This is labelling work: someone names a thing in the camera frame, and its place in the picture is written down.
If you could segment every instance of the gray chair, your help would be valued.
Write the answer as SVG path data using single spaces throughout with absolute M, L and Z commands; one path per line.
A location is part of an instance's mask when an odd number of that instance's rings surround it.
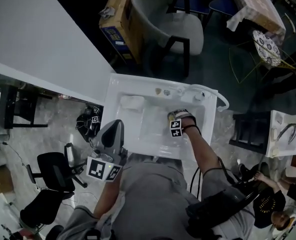
M 185 12 L 174 13 L 177 0 L 131 0 L 142 23 L 144 40 L 156 41 L 162 52 L 154 63 L 159 65 L 171 51 L 183 54 L 184 76 L 189 74 L 190 55 L 199 55 L 204 45 L 203 26 L 190 14 L 189 0 L 184 0 Z

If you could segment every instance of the black shirt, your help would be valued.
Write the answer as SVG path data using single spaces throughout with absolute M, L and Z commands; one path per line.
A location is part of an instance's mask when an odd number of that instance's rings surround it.
M 265 189 L 253 201 L 253 210 L 255 216 L 254 225 L 263 229 L 272 224 L 272 213 L 283 211 L 286 199 L 281 190 L 274 193 L 271 187 Z

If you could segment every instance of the cardboard box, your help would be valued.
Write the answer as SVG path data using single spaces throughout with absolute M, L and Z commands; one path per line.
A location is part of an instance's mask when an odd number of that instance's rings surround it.
M 127 65 L 141 64 L 143 28 L 131 0 L 108 0 L 114 16 L 101 17 L 99 27 Z
M 0 194 L 14 190 L 13 180 L 9 169 L 3 165 L 0 167 Z

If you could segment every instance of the sink basin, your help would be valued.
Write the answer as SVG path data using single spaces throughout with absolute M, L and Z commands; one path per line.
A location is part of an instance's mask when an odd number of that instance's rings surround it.
M 189 85 L 148 77 L 111 74 L 101 126 L 115 119 L 124 123 L 124 148 L 131 153 L 195 161 L 188 136 L 172 137 L 167 115 L 175 109 L 187 109 L 196 117 L 203 138 L 210 144 L 216 113 L 216 95 L 194 99 L 197 90 L 178 97 L 178 90 Z M 123 96 L 142 96 L 140 111 L 123 108 Z

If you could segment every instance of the white pipe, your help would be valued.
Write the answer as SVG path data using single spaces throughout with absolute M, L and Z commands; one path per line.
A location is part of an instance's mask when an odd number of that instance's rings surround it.
M 224 111 L 224 110 L 226 110 L 226 109 L 228 109 L 229 108 L 229 102 L 228 102 L 228 100 L 224 97 L 224 96 L 222 96 L 218 91 L 215 91 L 214 89 L 211 89 L 211 88 L 209 88 L 209 87 L 207 87 L 207 86 L 203 86 L 203 85 L 200 85 L 200 84 L 191 84 L 189 87 L 187 87 L 184 91 L 183 91 L 183 93 L 182 93 L 182 95 L 184 95 L 184 93 L 188 90 L 188 89 L 197 89 L 197 90 L 204 90 L 204 91 L 207 91 L 207 92 L 210 92 L 211 94 L 213 94 L 213 95 L 216 95 L 219 99 L 221 99 L 222 101 L 223 101 L 223 103 L 225 104 L 225 106 L 219 106 L 217 109 L 218 109 L 218 111 L 219 112 L 222 112 L 222 111 Z

